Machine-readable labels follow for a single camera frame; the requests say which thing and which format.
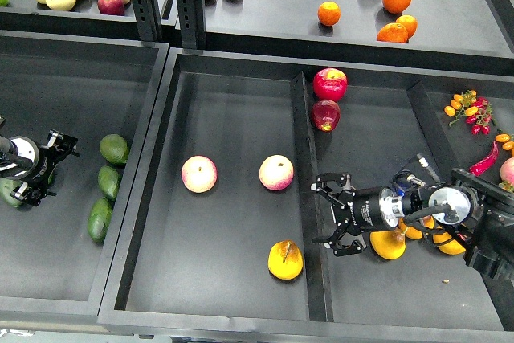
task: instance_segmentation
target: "robotic arm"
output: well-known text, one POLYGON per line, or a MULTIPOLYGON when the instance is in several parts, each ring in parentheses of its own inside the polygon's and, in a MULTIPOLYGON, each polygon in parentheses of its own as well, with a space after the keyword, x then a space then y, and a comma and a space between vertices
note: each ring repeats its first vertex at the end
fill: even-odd
MULTIPOLYGON (((5 119, 0 116, 0 128, 5 119)), ((11 197, 32 206, 53 195, 48 191, 49 180, 56 165, 75 152, 77 139, 50 130, 47 145, 40 145, 27 137, 0 136, 0 178, 19 180, 22 185, 10 192, 11 197)))
POLYGON ((466 249, 467 266, 493 279, 514 278, 514 194, 461 169, 453 169, 451 182, 441 183, 425 159, 417 157, 433 185, 408 170, 398 172, 390 188, 363 190, 351 187, 350 174, 319 175, 311 189, 330 202, 337 228, 312 242, 323 243, 335 256, 361 253, 362 233, 393 230, 403 218, 425 236, 448 232, 466 249), (418 221, 427 215, 441 228, 429 229, 418 221), (344 245, 347 233, 355 237, 344 245))

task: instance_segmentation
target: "black surface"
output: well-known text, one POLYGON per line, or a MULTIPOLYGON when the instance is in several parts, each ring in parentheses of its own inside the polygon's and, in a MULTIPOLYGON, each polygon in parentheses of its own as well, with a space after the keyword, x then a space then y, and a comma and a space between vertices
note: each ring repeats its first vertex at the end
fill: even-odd
MULTIPOLYGON (((376 41, 378 31, 398 17, 384 11, 381 0, 330 0, 339 4, 341 20, 334 27, 323 27, 317 9, 326 1, 209 0, 206 29, 382 46, 384 43, 376 41)), ((403 14, 418 20, 416 34, 406 45, 409 49, 511 54, 485 0, 413 0, 403 14)))
POLYGON ((56 197, 19 209, 0 202, 3 321, 28 321, 30 326, 97 314, 145 135, 142 115, 149 120, 151 91, 155 95, 164 64, 161 49, 50 35, 0 37, 2 135, 46 144, 48 130, 57 129, 79 138, 81 155, 57 166, 51 188, 56 197), (142 138, 137 140, 140 122, 142 138), (89 238, 88 217, 102 197, 98 169, 107 165, 98 144, 110 133, 127 139, 133 157, 120 169, 125 178, 102 247, 89 238), (29 316, 38 312, 46 316, 29 316))
POLYGON ((294 160, 289 83, 202 74, 178 82, 126 309, 306 320, 305 276, 284 283, 267 270, 273 244, 303 249, 298 183, 272 193, 258 178, 266 157, 294 160), (218 168, 206 194, 181 180, 196 154, 218 168))

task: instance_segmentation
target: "red apple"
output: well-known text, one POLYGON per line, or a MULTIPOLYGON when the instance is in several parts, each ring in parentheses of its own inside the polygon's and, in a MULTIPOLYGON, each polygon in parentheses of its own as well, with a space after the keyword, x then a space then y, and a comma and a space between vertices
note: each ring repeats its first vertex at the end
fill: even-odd
POLYGON ((104 15, 119 15, 125 14, 123 0, 98 0, 98 11, 104 15))
POLYGON ((341 109, 333 100, 318 100, 311 110, 314 125, 323 132, 333 131, 341 118, 341 109))
POLYGON ((216 165, 207 157, 193 156, 182 166, 182 181, 194 193, 207 192, 218 179, 216 165))
POLYGON ((324 68, 314 76, 314 93, 321 100, 337 102, 346 93, 346 74, 336 68, 324 68))
POLYGON ((276 154, 266 158, 259 169, 259 180, 269 190, 282 190, 291 184, 294 175, 292 163, 276 154))

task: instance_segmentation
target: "green avocado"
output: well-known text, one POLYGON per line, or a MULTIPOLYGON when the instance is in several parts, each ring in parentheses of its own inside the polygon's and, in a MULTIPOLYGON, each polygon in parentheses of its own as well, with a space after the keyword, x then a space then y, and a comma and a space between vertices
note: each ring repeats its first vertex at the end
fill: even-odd
POLYGON ((104 241, 111 216, 111 204, 105 197, 98 199, 93 204, 93 208, 89 212, 88 233, 94 242, 101 243, 104 241))
POLYGON ((0 197, 3 198, 3 201, 7 202, 14 208, 22 205, 22 202, 12 197, 10 192, 12 192, 14 188, 17 188, 20 185, 22 185, 20 181, 11 180, 9 178, 0 178, 0 197))
POLYGON ((98 171, 98 186, 111 201, 116 200, 120 189, 120 174, 111 166, 102 166, 98 171))
POLYGON ((108 134, 100 141, 100 153, 113 165, 125 165, 129 152, 127 141, 119 134, 108 134))

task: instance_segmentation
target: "red chili pepper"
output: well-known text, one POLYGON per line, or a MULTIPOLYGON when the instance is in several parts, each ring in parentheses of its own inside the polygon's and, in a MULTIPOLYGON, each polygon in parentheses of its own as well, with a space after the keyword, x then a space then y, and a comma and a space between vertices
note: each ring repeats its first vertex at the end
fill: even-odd
POLYGON ((476 164, 470 167, 469 171, 475 176, 479 176, 491 166, 493 166, 493 164, 496 162, 496 159, 498 158, 498 153, 498 145, 496 144, 496 141, 493 141, 489 154, 484 159, 478 161, 476 164))
POLYGON ((473 127, 471 128, 471 134, 478 134, 480 133, 480 125, 473 125, 473 127))

